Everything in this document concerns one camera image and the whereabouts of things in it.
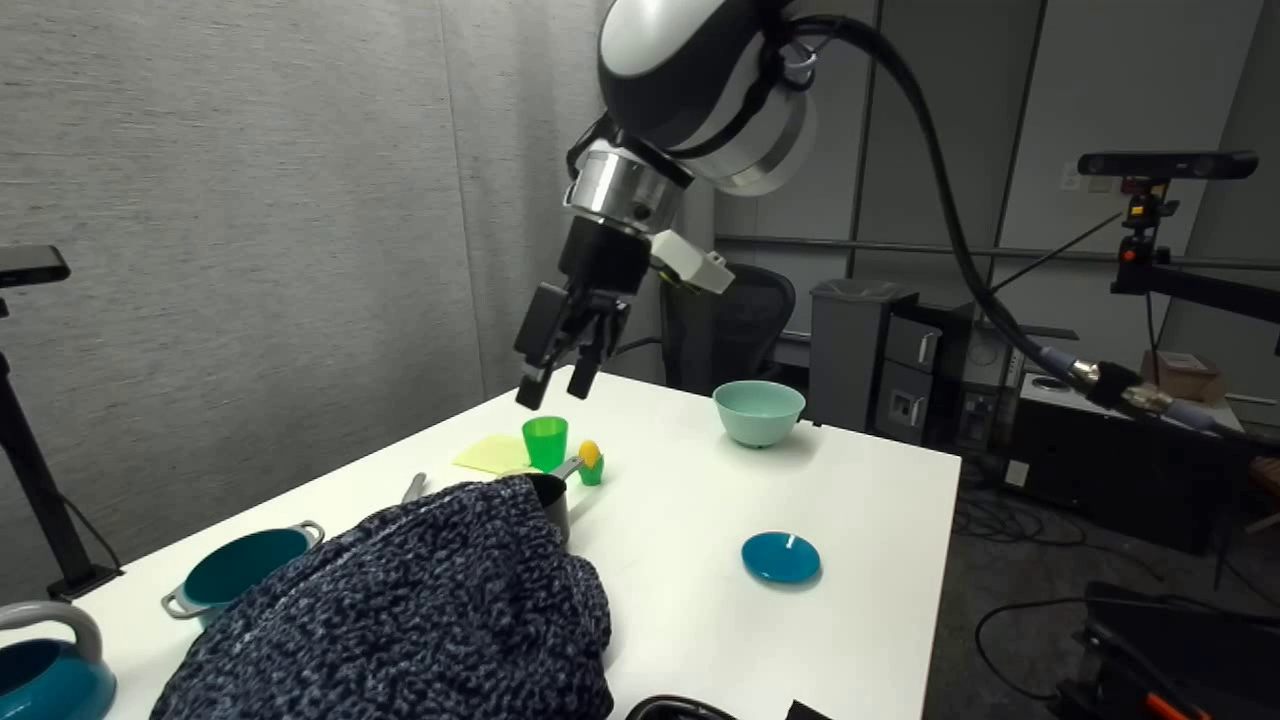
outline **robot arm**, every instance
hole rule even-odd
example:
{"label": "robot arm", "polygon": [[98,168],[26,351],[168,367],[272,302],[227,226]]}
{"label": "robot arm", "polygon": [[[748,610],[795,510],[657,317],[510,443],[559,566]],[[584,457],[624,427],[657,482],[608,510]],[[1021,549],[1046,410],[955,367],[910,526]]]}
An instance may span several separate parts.
{"label": "robot arm", "polygon": [[1178,410],[1119,366],[1059,357],[1027,340],[973,266],[941,138],[910,70],[874,27],[843,17],[841,0],[610,3],[598,32],[608,116],[568,161],[568,210],[577,222],[559,255],[562,283],[544,283],[525,317],[517,340],[517,351],[525,351],[520,404],[540,404],[547,373],[568,347],[581,347],[568,393],[586,398],[647,266],[668,266],[674,270],[673,276],[724,294],[724,266],[668,229],[673,201],[693,175],[733,196],[763,196],[792,175],[810,140],[802,92],[814,79],[814,51],[808,41],[843,41],[869,51],[906,95],[937,172],[955,270],[1010,347],[1104,410],[1274,453],[1267,439]]}
{"label": "robot arm", "polygon": [[810,140],[814,55],[783,41],[771,0],[614,0],[598,32],[608,116],[568,152],[573,229],[559,283],[532,295],[517,351],[520,404],[540,410],[550,367],[577,357],[573,398],[586,398],[624,333],[633,295],[664,276],[724,294],[733,271],[674,229],[693,175],[763,196]]}

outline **green cup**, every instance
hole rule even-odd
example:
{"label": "green cup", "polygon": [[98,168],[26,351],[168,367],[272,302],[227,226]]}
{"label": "green cup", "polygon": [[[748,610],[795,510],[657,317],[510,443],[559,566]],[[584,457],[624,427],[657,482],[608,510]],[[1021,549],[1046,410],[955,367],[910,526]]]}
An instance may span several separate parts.
{"label": "green cup", "polygon": [[568,422],[562,415],[532,415],[525,422],[526,463],[540,471],[555,471],[568,453]]}

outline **teal bowl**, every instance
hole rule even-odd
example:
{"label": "teal bowl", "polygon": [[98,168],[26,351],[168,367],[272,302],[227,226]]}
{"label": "teal bowl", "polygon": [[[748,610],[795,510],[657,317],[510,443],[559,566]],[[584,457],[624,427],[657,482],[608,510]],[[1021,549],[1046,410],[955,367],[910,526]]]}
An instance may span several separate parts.
{"label": "teal bowl", "polygon": [[792,438],[802,398],[771,379],[733,379],[712,393],[729,439],[771,448]]}

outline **teal dish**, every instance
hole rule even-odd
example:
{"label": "teal dish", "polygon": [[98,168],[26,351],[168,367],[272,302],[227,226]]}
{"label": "teal dish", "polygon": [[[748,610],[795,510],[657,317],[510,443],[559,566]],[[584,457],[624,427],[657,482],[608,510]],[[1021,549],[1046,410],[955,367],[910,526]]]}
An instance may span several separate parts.
{"label": "teal dish", "polygon": [[712,393],[729,439],[771,448],[792,438],[802,398],[771,379],[733,379]]}
{"label": "teal dish", "polygon": [[74,646],[26,642],[0,647],[0,718],[3,720],[98,720],[115,701],[115,680],[104,667],[94,626],[73,603],[3,603],[0,630],[69,626]]}
{"label": "teal dish", "polygon": [[247,590],[269,580],[286,562],[302,555],[323,541],[320,526],[296,526],[296,528],[269,528],[240,538],[212,555],[205,555],[186,580],[168,592],[158,603],[173,620],[201,615],[205,626],[219,615],[227,603],[237,603]]}

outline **yellow object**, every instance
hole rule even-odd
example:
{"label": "yellow object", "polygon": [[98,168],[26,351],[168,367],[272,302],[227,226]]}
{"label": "yellow object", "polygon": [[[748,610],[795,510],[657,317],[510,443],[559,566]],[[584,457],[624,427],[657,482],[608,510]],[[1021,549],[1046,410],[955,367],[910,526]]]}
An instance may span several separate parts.
{"label": "yellow object", "polygon": [[471,448],[456,453],[453,463],[466,471],[510,475],[526,471],[526,453],[520,438],[483,438]]}
{"label": "yellow object", "polygon": [[586,467],[595,467],[595,463],[605,463],[605,453],[598,453],[595,439],[584,439],[584,443],[577,448],[577,459],[586,463]]}
{"label": "yellow object", "polygon": [[577,467],[581,467],[584,486],[598,486],[605,482],[605,453],[598,453],[595,439],[584,439],[577,448]]}

